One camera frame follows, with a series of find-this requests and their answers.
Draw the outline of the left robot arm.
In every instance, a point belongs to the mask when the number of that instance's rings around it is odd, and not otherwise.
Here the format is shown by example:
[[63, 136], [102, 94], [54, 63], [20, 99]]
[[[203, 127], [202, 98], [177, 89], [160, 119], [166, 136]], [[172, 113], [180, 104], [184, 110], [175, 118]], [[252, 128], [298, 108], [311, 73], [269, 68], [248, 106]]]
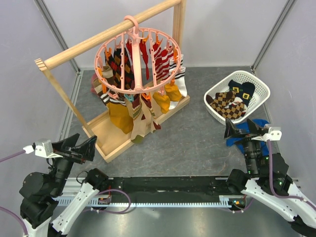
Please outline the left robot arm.
[[48, 173], [33, 172], [26, 176], [19, 193], [23, 197], [20, 215], [26, 227], [26, 237], [65, 237], [73, 223], [97, 194], [108, 190], [108, 176], [95, 168], [88, 171], [80, 190], [65, 210], [52, 220], [58, 205], [57, 197], [63, 194], [74, 163], [93, 161], [97, 136], [80, 145], [76, 133], [58, 142], [40, 139], [31, 148], [37, 157], [51, 159]]

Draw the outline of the mustard yellow sock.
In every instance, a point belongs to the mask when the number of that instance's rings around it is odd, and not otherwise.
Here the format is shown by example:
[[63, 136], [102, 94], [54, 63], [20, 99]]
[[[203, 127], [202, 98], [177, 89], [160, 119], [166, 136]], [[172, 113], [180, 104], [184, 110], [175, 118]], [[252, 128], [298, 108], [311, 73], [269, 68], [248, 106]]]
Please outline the mustard yellow sock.
[[126, 105], [121, 103], [109, 102], [107, 104], [110, 120], [124, 134], [128, 134], [133, 130], [133, 118], [129, 115]]
[[173, 110], [178, 105], [181, 98], [182, 95], [176, 84], [166, 84], [164, 87], [164, 94], [160, 94], [159, 92], [153, 94], [153, 99], [158, 104], [160, 111], [163, 114], [166, 114], [169, 110]]

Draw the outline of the maroon cuff striped sock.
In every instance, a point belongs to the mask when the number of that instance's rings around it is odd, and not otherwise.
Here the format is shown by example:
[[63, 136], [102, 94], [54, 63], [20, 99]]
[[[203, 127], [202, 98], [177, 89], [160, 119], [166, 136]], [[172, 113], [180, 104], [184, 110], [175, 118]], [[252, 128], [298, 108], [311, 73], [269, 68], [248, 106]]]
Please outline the maroon cuff striped sock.
[[157, 116], [156, 116], [155, 111], [153, 109], [151, 95], [149, 93], [141, 93], [141, 99], [145, 103], [147, 109], [150, 112], [150, 115], [151, 115], [151, 133], [154, 133], [156, 130], [161, 129], [161, 125], [159, 123], [157, 123]]

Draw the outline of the pink round clip hanger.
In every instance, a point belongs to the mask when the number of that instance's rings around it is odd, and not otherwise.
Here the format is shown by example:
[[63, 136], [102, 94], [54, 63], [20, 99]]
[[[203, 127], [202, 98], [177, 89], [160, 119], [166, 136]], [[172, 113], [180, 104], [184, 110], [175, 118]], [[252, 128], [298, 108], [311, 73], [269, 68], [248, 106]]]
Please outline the pink round clip hanger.
[[[109, 40], [105, 41], [102, 46], [99, 48], [99, 50], [96, 53], [95, 59], [94, 59], [94, 69], [97, 77], [101, 79], [101, 75], [99, 72], [103, 70], [103, 63], [105, 62], [105, 55], [104, 55], [104, 49], [107, 48], [107, 45], [111, 42], [116, 42], [117, 38], [121, 38], [121, 41], [119, 44], [115, 44], [115, 49], [122, 48], [121, 53], [121, 87], [117, 87], [115, 85], [104, 83], [106, 87], [109, 89], [109, 96], [113, 99], [118, 99], [119, 96], [124, 94], [141, 94], [141, 93], [149, 93], [151, 91], [159, 90], [161, 94], [164, 92], [164, 86], [168, 83], [174, 82], [174, 77], [177, 71], [180, 69], [181, 65], [181, 51], [179, 48], [179, 45], [177, 42], [171, 38], [168, 34], [153, 29], [153, 28], [140, 28], [138, 25], [138, 21], [135, 17], [127, 15], [124, 17], [124, 20], [129, 20], [132, 22], [132, 27], [124, 30], [122, 33], [115, 35], [114, 37], [110, 38]], [[174, 56], [174, 62], [176, 63], [176, 67], [172, 69], [171, 74], [168, 76], [165, 80], [157, 80], [156, 79], [156, 72], [155, 72], [155, 60], [154, 60], [154, 49], [153, 49], [153, 38], [152, 34], [155, 34], [156, 36], [163, 36], [166, 38], [166, 40], [170, 43], [172, 43], [173, 47], [173, 56]], [[143, 87], [142, 83], [142, 72], [141, 72], [141, 52], [139, 43], [140, 40], [148, 38], [147, 42], [150, 43], [150, 58], [149, 62], [152, 64], [152, 71], [153, 71], [153, 85], [151, 87]], [[125, 41], [127, 39], [132, 40], [132, 71], [134, 74], [134, 82], [132, 83], [132, 88], [129, 90], [124, 89], [124, 49]]]

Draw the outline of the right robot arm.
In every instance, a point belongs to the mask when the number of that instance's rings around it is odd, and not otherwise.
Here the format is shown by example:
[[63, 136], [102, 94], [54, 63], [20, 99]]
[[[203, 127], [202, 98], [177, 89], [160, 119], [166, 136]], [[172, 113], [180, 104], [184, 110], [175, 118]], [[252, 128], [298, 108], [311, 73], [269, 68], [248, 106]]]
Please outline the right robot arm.
[[225, 138], [238, 138], [244, 150], [247, 172], [233, 169], [226, 181], [231, 194], [249, 196], [282, 216], [304, 237], [316, 235], [316, 205], [287, 174], [289, 166], [280, 153], [272, 152], [272, 141], [282, 136], [279, 127], [257, 125], [247, 120], [248, 129], [237, 128], [226, 119]]

